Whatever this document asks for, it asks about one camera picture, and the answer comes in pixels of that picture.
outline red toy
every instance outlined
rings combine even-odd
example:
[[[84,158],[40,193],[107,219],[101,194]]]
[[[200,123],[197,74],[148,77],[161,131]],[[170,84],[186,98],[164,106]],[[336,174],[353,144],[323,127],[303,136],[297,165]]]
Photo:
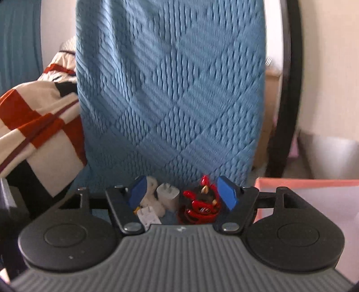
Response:
[[[220,198],[217,187],[211,184],[204,175],[201,184],[193,191],[184,191],[183,195],[189,203],[178,211],[178,219],[182,224],[213,223],[220,211]]]

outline floor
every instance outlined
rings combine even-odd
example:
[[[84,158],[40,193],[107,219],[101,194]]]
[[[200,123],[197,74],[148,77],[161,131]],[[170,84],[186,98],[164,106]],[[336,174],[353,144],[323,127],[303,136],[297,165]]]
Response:
[[[248,176],[247,185],[253,186],[258,177],[264,177],[266,171],[266,165],[259,169],[254,169]],[[302,156],[299,156],[296,159],[288,160],[287,166],[285,167],[284,178],[301,178],[308,179],[311,178],[309,168],[306,165],[305,160]]]

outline white power adapter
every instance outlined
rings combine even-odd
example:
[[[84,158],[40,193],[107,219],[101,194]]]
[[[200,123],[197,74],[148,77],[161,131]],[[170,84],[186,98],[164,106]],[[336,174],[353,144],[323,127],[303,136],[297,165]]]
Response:
[[[179,194],[180,190],[169,183],[163,183],[157,188],[158,200],[171,212],[178,210],[180,203]]]

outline knitted texture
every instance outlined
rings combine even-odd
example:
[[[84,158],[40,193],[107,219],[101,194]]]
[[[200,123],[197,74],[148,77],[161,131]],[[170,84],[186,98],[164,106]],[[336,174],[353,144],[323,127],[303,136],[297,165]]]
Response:
[[[76,28],[88,165],[74,186],[245,183],[263,113],[263,0],[78,0]]]

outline teal curtain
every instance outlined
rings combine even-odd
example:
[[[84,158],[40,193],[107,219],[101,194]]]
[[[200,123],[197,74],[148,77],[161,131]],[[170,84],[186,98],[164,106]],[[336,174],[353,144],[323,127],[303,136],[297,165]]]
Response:
[[[0,1],[0,96],[42,72],[41,0]]]

